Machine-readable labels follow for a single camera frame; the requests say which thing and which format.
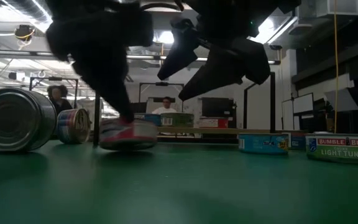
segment yellow cable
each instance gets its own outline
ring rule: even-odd
[[[16,36],[16,38],[19,38],[19,39],[28,38],[28,37],[30,37],[34,32],[35,32],[35,29],[32,30],[31,34],[27,34],[27,35],[25,35],[25,36],[23,36],[23,37]]]
[[[336,71],[334,133],[336,133],[336,123],[337,123],[338,80],[339,80],[339,62],[338,62],[338,42],[337,42],[338,39],[337,39],[337,24],[336,24],[336,7],[337,7],[337,0],[334,0],[334,42],[335,42],[335,71]]]

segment robotic arm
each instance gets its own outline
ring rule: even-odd
[[[74,59],[73,68],[82,79],[127,122],[134,120],[124,78],[128,73],[126,48],[150,46],[153,42],[152,15],[147,9],[175,4],[111,0],[45,0],[53,15],[46,37],[51,52],[59,60]],[[270,67],[262,44],[256,37],[258,26],[276,9],[293,10],[300,0],[183,0],[199,15],[196,25],[183,17],[170,21],[175,43],[158,72],[164,80],[197,59],[194,49],[209,49],[208,60],[179,94],[187,100],[208,91],[242,83],[242,77],[262,84]]]
[[[264,46],[247,37],[256,37],[258,26],[276,8],[287,13],[301,3],[300,0],[183,2],[198,12],[198,23],[194,26],[182,17],[171,21],[175,43],[157,76],[164,80],[194,62],[197,59],[194,49],[198,46],[209,49],[209,55],[206,64],[179,94],[181,100],[233,83],[241,84],[243,76],[259,85],[266,81],[270,67]]]

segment ceiling duct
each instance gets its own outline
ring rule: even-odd
[[[337,1],[337,26],[342,28],[358,16],[358,0]],[[334,0],[302,0],[296,9],[298,20],[283,30],[273,45],[304,48],[332,34]]]
[[[52,23],[51,13],[44,0],[1,0],[19,14],[22,14],[37,29],[45,32]]]

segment whiteboard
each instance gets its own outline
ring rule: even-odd
[[[313,111],[313,94],[300,96],[293,100],[293,112],[301,113],[306,111]]]
[[[283,106],[283,129],[287,131],[293,130],[293,113],[292,113],[292,101],[284,101]]]

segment silver metal can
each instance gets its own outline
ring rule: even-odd
[[[56,111],[47,97],[19,88],[0,89],[0,152],[38,149],[55,126]]]
[[[89,139],[91,121],[85,109],[62,111],[57,120],[57,136],[61,142],[82,144]]]

